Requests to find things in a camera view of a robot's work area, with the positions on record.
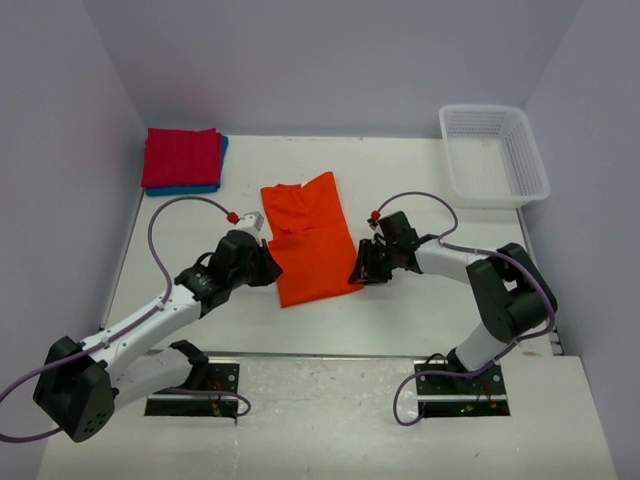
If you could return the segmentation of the orange t shirt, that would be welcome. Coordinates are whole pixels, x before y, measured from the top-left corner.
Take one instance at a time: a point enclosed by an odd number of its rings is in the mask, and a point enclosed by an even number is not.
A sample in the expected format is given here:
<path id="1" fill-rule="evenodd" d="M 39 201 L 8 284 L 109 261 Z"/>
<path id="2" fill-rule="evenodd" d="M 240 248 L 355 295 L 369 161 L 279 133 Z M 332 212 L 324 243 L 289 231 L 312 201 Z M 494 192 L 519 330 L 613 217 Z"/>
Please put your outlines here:
<path id="1" fill-rule="evenodd" d="M 281 307 L 362 288 L 349 282 L 357 253 L 332 172 L 304 185 L 264 187 L 261 199 L 272 232 L 269 250 L 283 270 L 277 280 Z"/>

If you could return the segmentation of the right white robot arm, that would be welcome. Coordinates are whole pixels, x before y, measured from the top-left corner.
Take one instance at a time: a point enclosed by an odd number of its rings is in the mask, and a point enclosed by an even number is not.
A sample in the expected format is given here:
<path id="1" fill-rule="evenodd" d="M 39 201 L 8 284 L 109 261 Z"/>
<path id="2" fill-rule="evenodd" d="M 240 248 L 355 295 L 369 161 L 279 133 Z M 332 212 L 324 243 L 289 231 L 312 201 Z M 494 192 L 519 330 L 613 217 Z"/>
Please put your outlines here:
<path id="1" fill-rule="evenodd" d="M 419 236 L 401 211 L 386 216 L 374 211 L 368 223 L 374 237 L 359 241 L 350 284 L 384 284 L 402 269 L 471 289 L 480 323 L 447 354 L 441 376 L 477 376 L 530 330 L 552 322 L 557 300 L 521 245 L 509 243 L 496 250 L 448 245 L 435 235 Z"/>

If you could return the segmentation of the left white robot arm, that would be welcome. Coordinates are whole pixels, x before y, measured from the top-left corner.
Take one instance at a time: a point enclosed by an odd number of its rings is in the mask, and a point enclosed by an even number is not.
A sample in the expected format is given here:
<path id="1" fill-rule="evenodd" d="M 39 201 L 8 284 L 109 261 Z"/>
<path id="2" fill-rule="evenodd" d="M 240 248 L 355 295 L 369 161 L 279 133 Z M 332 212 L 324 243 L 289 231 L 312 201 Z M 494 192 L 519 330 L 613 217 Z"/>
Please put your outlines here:
<path id="1" fill-rule="evenodd" d="M 118 409 L 181 387 L 204 363 L 186 341 L 155 356 L 148 353 L 152 347 L 226 303 L 234 290 L 270 285 L 281 273 L 258 227 L 238 223 L 215 251 L 176 277 L 169 294 L 80 342 L 56 341 L 35 387 L 35 403 L 72 441 L 88 440 Z"/>

